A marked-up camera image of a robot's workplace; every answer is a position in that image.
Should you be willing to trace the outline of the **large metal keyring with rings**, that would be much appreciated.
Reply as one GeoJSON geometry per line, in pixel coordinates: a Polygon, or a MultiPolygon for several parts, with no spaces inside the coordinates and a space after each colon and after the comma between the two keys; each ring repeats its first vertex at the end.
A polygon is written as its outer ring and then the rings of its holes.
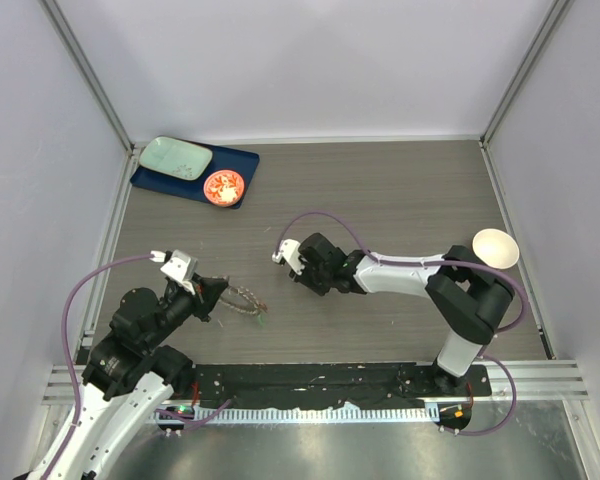
{"type": "Polygon", "coordinates": [[[220,296],[219,303],[246,316],[259,316],[268,312],[266,304],[245,287],[229,285],[220,296]]]}

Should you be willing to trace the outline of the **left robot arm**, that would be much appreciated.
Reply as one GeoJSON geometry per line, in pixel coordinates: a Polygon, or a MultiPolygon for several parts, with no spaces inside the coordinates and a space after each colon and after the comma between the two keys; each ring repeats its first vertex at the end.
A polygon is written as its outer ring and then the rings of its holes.
{"type": "Polygon", "coordinates": [[[69,417],[25,478],[107,478],[154,411],[191,391],[192,360],[163,342],[190,317],[209,320],[229,283],[196,275],[192,286],[170,280],[163,296],[135,288],[122,297],[109,333],[78,378],[69,417]]]}

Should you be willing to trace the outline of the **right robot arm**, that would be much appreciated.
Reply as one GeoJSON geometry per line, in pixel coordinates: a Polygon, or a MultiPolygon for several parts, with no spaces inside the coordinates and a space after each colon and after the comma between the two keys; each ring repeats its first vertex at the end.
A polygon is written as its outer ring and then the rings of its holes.
{"type": "Polygon", "coordinates": [[[343,294],[395,293],[431,300],[450,328],[430,374],[433,387],[445,395],[466,385],[471,364],[493,340],[515,297],[508,280],[459,245],[445,254],[421,258],[362,248],[346,253],[314,233],[301,242],[281,241],[272,260],[288,265],[290,278],[319,296],[335,289],[343,294]]]}

